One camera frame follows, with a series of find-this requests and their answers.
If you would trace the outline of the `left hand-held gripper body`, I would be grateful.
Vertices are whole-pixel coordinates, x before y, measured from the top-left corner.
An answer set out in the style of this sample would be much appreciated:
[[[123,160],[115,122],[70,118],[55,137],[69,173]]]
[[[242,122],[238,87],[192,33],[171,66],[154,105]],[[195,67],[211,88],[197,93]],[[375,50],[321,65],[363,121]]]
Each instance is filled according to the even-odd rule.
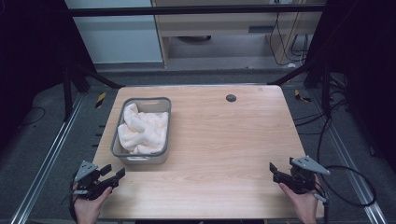
[[[74,194],[87,200],[97,199],[106,188],[116,188],[119,179],[116,175],[100,180],[100,170],[96,164],[83,161],[73,177],[73,184],[77,185]]]

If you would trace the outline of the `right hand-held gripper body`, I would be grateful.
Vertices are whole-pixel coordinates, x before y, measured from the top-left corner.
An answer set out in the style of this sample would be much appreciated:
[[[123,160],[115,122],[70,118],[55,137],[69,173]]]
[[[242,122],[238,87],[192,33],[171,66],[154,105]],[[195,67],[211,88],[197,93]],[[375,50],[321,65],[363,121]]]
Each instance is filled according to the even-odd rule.
[[[326,193],[318,186],[316,174],[330,175],[331,172],[308,155],[290,158],[290,174],[283,174],[281,183],[287,185],[296,194],[315,191],[314,197],[323,203],[328,201]]]

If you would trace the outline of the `person's left hand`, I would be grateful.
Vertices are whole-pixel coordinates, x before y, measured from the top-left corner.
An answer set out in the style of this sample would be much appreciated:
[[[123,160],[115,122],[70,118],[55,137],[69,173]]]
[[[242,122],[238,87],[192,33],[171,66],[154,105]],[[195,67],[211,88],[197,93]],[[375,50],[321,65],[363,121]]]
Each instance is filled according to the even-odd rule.
[[[96,224],[102,206],[111,193],[112,188],[108,187],[97,199],[92,201],[80,199],[77,195],[74,195],[72,202],[75,209],[77,224]]]

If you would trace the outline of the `person's right hand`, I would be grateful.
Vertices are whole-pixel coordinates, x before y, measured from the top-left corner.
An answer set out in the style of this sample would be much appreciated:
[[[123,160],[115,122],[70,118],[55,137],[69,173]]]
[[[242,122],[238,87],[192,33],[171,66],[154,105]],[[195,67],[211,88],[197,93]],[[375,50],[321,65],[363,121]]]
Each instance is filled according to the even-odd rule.
[[[293,211],[302,224],[317,224],[318,199],[314,196],[314,191],[296,194],[284,183],[279,183],[278,186],[290,199]]]

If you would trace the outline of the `white towel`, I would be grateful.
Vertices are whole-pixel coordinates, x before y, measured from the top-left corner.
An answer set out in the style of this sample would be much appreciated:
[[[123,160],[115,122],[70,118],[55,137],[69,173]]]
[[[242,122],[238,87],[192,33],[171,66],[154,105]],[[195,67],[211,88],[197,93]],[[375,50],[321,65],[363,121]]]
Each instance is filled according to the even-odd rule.
[[[123,123],[118,127],[120,144],[131,154],[156,154],[163,151],[169,113],[139,112],[132,103],[123,109]]]

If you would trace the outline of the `gray plastic basket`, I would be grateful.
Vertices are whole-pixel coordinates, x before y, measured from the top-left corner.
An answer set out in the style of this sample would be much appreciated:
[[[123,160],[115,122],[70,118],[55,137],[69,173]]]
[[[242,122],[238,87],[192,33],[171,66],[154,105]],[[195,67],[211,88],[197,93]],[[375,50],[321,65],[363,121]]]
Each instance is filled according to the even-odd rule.
[[[166,97],[127,99],[116,125],[112,154],[128,165],[164,163],[171,108]]]

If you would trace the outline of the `black metal stand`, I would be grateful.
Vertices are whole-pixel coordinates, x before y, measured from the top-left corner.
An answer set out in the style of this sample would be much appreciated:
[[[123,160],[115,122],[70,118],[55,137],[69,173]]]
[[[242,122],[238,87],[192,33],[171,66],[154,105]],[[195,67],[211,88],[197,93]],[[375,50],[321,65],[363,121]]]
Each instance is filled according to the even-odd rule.
[[[105,84],[112,89],[122,88],[122,85],[102,77],[97,72],[90,70],[80,64],[66,66],[63,71],[64,121],[68,121],[73,112],[71,85],[74,85],[78,92],[87,92],[90,89],[90,84],[88,83],[86,77],[92,77],[93,79]]]
[[[304,85],[310,89],[314,88],[321,82],[321,108],[325,116],[331,116],[330,107],[330,66],[326,61],[310,61],[304,65],[292,70],[285,76],[269,82],[269,85],[281,86],[288,80],[291,80],[302,73],[307,73]]]

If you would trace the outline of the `white cabinet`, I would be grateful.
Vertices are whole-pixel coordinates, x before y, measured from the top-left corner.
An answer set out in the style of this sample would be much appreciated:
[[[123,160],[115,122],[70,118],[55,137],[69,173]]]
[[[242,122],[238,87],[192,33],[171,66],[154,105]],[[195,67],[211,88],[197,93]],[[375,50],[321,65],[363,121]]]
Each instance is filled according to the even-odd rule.
[[[151,7],[150,0],[65,0],[69,9]],[[75,17],[94,64],[161,63],[153,16]]]

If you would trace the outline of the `black curtain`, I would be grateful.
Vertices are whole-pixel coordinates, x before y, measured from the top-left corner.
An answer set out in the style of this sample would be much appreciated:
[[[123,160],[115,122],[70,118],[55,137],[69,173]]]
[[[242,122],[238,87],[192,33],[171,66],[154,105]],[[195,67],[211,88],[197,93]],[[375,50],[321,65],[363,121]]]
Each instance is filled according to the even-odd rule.
[[[312,58],[335,34],[328,64],[347,79],[347,96],[375,153],[396,173],[396,0],[327,0]]]
[[[95,69],[65,0],[0,0],[0,152],[63,70]]]

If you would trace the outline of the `light wooden desk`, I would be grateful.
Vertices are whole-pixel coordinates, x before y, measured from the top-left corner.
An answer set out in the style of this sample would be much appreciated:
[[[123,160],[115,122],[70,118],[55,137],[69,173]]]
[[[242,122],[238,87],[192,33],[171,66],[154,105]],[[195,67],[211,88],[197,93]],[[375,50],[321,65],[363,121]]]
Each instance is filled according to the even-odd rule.
[[[150,0],[155,7],[299,5],[321,4],[326,0]],[[312,35],[321,18],[319,12],[273,12],[158,15],[159,36],[264,34],[277,63],[284,63],[297,35]]]

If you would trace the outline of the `aluminium floor rail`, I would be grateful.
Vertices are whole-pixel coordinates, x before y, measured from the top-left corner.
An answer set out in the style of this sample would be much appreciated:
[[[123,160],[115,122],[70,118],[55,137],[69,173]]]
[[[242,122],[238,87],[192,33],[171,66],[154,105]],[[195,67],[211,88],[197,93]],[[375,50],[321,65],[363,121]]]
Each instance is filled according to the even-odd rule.
[[[76,101],[72,104],[72,111],[69,118],[63,122],[59,132],[57,133],[55,139],[52,142],[49,152],[47,153],[45,159],[43,160],[39,170],[37,171],[35,178],[25,194],[21,204],[18,209],[13,214],[11,220],[8,224],[25,224],[28,217],[31,214],[32,209],[40,195],[45,183],[48,180],[50,172],[54,163],[56,162],[61,149],[63,148],[66,137],[70,133],[71,128],[78,116],[78,112],[81,109],[81,104],[85,98],[83,93],[78,93]]]
[[[316,105],[318,111],[324,114],[321,108],[321,100],[319,99],[318,93],[315,91],[309,91],[309,94],[311,95],[311,99]],[[372,224],[388,224],[385,215],[376,202],[375,188],[362,174],[362,172],[359,171],[350,154],[347,152],[347,148],[342,141],[340,134],[336,131],[335,126],[332,124],[332,119],[325,116],[323,120],[323,131],[328,131],[333,148],[337,153],[338,160],[341,162],[340,165],[335,165],[332,163],[330,168],[340,169],[343,172],[346,172],[348,180],[359,199],[357,203],[352,203],[349,201],[345,201],[345,203],[363,209]]]

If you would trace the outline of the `black metal frame bar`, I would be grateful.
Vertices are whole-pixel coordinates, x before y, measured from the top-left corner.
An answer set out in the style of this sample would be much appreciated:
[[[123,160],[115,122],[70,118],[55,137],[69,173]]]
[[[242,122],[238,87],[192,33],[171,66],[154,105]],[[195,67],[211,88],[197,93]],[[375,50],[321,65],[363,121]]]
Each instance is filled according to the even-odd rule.
[[[188,15],[229,13],[273,13],[273,12],[317,12],[324,11],[326,4],[300,5],[234,5],[234,6],[187,6],[187,7],[118,7],[68,9],[73,17],[101,16],[146,16],[146,15]]]

